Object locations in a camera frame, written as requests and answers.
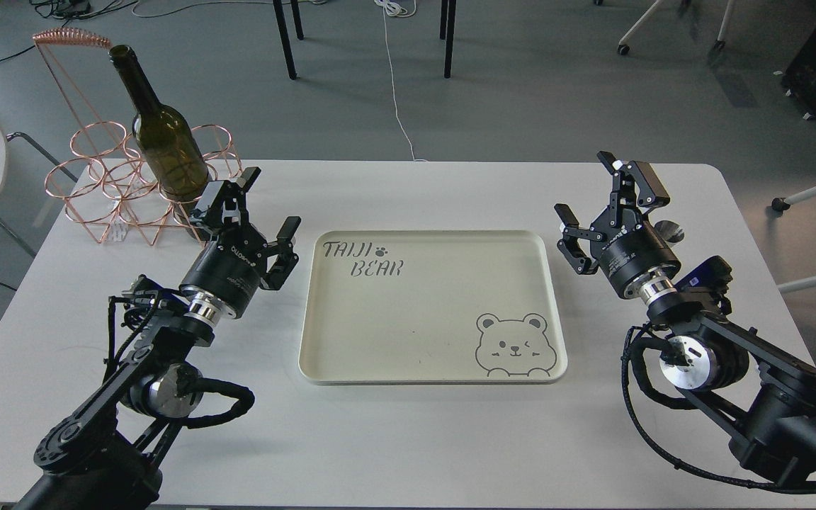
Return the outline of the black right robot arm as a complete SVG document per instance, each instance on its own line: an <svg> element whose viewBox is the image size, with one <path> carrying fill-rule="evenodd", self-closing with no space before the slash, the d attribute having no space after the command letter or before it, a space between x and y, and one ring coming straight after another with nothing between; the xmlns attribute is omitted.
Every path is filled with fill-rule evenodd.
<svg viewBox="0 0 816 510"><path fill-rule="evenodd" d="M620 383L635 429L677 470L711 481L780 494L816 494L816 367L729 320L731 266L706 259L674 282L681 262L670 233L658 232L651 210L670 197L647 162L601 151L612 178L608 206L586 228L566 204L558 251L580 275L601 271L618 297L638 298L647 320L626 332ZM739 466L760 481L723 477L671 455L637 418L631 381L649 400L698 410L728 434Z"/></svg>

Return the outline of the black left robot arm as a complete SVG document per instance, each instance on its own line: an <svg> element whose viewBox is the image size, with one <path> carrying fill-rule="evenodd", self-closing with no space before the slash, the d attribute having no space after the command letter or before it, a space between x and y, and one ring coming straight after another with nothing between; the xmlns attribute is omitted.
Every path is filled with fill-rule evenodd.
<svg viewBox="0 0 816 510"><path fill-rule="evenodd" d="M298 255L300 217L283 222L275 241L249 221L247 193L260 168L236 181L213 181L190 213L208 241L179 288L142 275L110 313L124 306L132 330L111 344L103 384L52 427L33 453L42 477L18 509L145 509L159 496L161 464L182 429L223 425L255 403L243 385L211 380L187 361L213 342L223 317L239 319L258 290L279 290Z"/></svg>

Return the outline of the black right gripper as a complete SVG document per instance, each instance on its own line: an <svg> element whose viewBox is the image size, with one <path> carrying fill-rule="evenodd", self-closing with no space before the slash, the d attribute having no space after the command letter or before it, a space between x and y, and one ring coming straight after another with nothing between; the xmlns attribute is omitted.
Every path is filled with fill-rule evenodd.
<svg viewBox="0 0 816 510"><path fill-rule="evenodd" d="M670 204L670 194L647 162L624 162L607 151L598 152L598 159L613 178L608 206L596 219L598 230L581 229L567 204L555 204L562 223L557 248L577 274L595 274L599 265L618 297L635 298L638 278L655 271L671 277L682 267L670 246L647 222L651 210ZM606 241L606 235L599 230L620 232L593 259L581 249L579 241Z"/></svg>

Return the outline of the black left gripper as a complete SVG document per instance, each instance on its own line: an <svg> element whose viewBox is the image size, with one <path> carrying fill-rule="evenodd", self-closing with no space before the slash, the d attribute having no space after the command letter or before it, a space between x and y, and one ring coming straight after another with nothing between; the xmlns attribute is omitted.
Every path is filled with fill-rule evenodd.
<svg viewBox="0 0 816 510"><path fill-rule="evenodd" d="M281 290L299 261L294 238L300 216L287 217L274 242L262 241L249 221L246 196L260 174L259 167L249 167L237 180L211 181L190 212L190 224L206 245L179 290L217 298L233 319L244 314L258 287ZM223 234L239 241L220 241Z"/></svg>

